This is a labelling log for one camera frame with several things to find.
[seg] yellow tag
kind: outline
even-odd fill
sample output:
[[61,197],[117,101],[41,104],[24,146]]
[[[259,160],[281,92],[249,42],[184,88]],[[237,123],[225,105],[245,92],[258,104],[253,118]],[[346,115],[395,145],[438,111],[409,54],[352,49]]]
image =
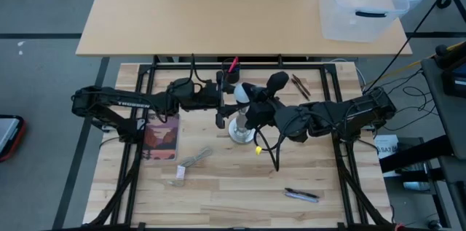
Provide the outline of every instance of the yellow tag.
[[262,151],[262,148],[260,146],[257,146],[256,147],[256,154],[257,155],[260,155],[261,154],[261,151]]

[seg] gray floor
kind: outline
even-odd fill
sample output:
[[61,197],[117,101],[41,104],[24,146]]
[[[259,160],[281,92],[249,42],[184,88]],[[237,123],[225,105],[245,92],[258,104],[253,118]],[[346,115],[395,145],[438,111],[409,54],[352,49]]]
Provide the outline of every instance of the gray floor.
[[[406,31],[413,31],[435,0],[424,0],[403,19]],[[80,33],[93,0],[0,0],[0,33]],[[457,8],[435,9],[421,31],[465,31],[466,23]],[[432,55],[438,44],[455,44],[462,39],[413,39],[413,57],[400,58],[392,70]],[[16,155],[0,165],[0,222],[3,230],[43,230],[52,226],[76,148],[82,119],[71,114],[70,95],[91,85],[99,59],[78,58],[77,40],[0,40],[0,114],[17,114],[28,122],[28,131]],[[376,78],[391,58],[358,59],[357,65],[368,81]],[[104,84],[112,86],[121,62],[149,61],[147,58],[112,58]],[[415,72],[419,67],[399,77]],[[428,91],[421,76],[407,85]],[[391,98],[397,107],[420,105],[395,90]],[[416,110],[400,113],[387,127],[396,128],[422,115]],[[380,130],[380,134],[393,133]],[[430,115],[398,130],[400,137],[443,134],[440,120]],[[81,223],[90,182],[98,155],[101,133],[92,129],[76,189],[66,219],[67,227]],[[410,227],[425,227],[426,216],[435,212],[430,196],[403,190],[396,180],[387,181],[395,219]]]

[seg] wooden tabletop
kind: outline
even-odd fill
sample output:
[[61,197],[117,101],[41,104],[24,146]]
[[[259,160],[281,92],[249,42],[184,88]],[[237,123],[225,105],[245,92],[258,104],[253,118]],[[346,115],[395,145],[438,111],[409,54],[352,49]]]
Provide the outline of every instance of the wooden tabletop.
[[[336,65],[343,99],[361,95],[354,63]],[[138,64],[123,64],[116,88],[134,91],[138,67]],[[215,78],[214,70],[198,72],[203,79]],[[287,72],[302,80],[312,94],[311,101],[324,100],[319,71]],[[274,70],[242,70],[241,81],[265,86],[273,73]],[[164,91],[171,81],[188,74],[181,70],[156,71],[154,92]],[[306,102],[291,82],[278,91],[277,96],[285,105]],[[234,103],[232,95],[226,96],[226,103]],[[125,117],[130,115],[129,108],[114,109]],[[337,222],[345,222],[330,136],[309,138],[303,144],[285,140],[280,153],[280,171],[276,172],[268,153],[256,156],[254,143],[240,146],[229,138],[228,126],[219,130],[215,125],[215,112],[180,111],[177,160],[142,161],[133,225],[145,222],[150,227],[336,227]],[[269,142],[277,140],[276,128],[264,128],[263,132]],[[116,133],[107,133],[103,140],[115,136]],[[373,143],[367,132],[363,134],[363,140]],[[168,184],[167,181],[175,178],[180,161],[197,155],[206,146],[212,148],[213,154],[186,169],[184,187]],[[123,144],[117,140],[102,146],[84,222],[95,218],[113,195],[122,153]],[[390,219],[390,202],[376,151],[356,142],[355,158],[363,191],[382,215]],[[319,195],[320,202],[285,197],[285,187]],[[355,199],[352,192],[350,194],[353,214],[358,221]],[[120,222],[123,221],[127,195],[123,201]]]
[[94,0],[76,54],[372,57],[405,40],[399,20],[373,43],[324,39],[318,0]]

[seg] red marker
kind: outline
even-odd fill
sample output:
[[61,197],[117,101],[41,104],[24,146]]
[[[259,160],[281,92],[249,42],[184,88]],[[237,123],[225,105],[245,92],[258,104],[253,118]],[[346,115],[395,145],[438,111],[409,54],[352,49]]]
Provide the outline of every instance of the red marker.
[[228,73],[230,74],[233,71],[233,68],[236,66],[236,63],[238,62],[238,56],[234,58],[232,65],[230,66],[230,69],[228,70]]

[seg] plastic storage bin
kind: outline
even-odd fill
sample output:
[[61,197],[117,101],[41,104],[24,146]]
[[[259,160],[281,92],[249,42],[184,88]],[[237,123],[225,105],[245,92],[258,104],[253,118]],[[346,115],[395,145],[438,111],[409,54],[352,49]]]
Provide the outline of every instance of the plastic storage bin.
[[408,0],[319,0],[322,34],[350,42],[376,40],[409,9]]

